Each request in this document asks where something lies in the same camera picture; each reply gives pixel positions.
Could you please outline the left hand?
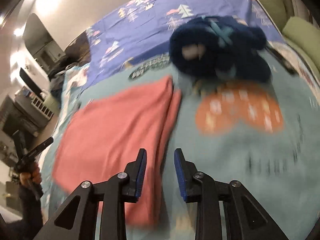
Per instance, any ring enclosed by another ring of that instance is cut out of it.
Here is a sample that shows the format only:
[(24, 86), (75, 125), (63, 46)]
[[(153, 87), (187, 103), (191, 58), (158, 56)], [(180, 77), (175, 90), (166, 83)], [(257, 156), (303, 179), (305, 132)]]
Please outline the left hand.
[(33, 163), (31, 168), (31, 173), (22, 172), (20, 173), (20, 184), (26, 188), (29, 187), (28, 181), (31, 180), (33, 183), (40, 185), (42, 182), (42, 177), (40, 173), (40, 168), (38, 163)]

